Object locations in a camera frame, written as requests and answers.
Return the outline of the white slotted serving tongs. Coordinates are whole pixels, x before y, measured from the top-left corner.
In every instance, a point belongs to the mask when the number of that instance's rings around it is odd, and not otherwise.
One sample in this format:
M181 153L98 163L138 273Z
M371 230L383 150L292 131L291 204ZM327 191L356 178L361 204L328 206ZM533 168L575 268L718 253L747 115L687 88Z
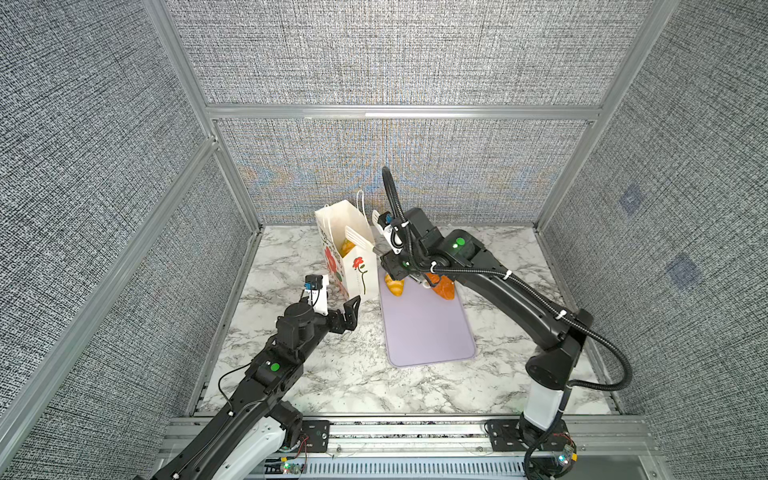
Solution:
M381 248L374 242L370 226L354 206L344 217L344 221L339 220L332 229L335 252L331 254L331 259L341 259L344 288L353 296L372 297L373 288L379 284L379 281L373 278L374 268L380 267L379 257L390 251L389 245L384 243L384 248ZM349 239L357 247L342 258L339 251L345 239Z

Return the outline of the white paper bag red flower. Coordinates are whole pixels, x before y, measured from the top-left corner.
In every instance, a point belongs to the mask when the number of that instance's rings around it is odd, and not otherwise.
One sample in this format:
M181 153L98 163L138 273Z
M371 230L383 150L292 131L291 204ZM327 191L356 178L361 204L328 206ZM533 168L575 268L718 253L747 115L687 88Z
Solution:
M342 200L315 211L330 278L346 299L363 301L379 296L375 239L366 217L365 194L359 190L355 204Z

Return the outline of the striped croissant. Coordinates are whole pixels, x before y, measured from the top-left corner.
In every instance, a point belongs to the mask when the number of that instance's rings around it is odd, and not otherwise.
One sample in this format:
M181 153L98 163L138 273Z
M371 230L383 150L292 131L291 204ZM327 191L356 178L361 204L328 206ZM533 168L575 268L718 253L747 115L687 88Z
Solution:
M406 282L404 280L395 280L389 274L384 277L387 290L395 297L401 297L405 290Z

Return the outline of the twisted golden bread roll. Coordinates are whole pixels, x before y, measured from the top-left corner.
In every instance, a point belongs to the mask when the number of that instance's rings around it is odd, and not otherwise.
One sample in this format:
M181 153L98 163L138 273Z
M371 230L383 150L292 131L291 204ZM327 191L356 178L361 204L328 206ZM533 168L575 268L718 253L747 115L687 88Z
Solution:
M345 258L345 257L346 257L348 254L350 254L350 253L351 253L351 252L352 252L352 251L353 251L353 250L354 250L356 247L357 247L357 245L356 245L355 243L353 243L353 242L352 242L352 241L350 241L349 239L345 239L345 240L343 241L343 243L342 243L342 246L341 246L341 249L340 249L340 251L339 251L339 253L340 253L340 256L341 256L342 258Z

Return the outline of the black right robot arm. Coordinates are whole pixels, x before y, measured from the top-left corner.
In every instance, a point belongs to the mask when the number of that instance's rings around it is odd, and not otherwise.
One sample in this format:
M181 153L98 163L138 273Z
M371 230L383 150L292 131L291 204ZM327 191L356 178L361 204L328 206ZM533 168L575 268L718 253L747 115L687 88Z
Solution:
M381 265L393 279L438 276L474 291L515 321L536 344L525 369L532 380L518 423L526 446L547 443L562 431L572 377L589 337L592 318L548 299L505 267L475 236L461 229L442 234L419 208L372 213L390 250Z

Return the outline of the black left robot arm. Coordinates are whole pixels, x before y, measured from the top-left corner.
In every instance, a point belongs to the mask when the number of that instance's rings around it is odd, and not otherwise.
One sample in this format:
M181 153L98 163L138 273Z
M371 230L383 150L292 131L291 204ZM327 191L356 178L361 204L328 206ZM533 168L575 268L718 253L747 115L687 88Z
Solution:
M283 397L327 334L356 329L360 303L356 296L326 314L305 299L288 306L225 407L153 477L244 479L279 449L298 443L303 416Z

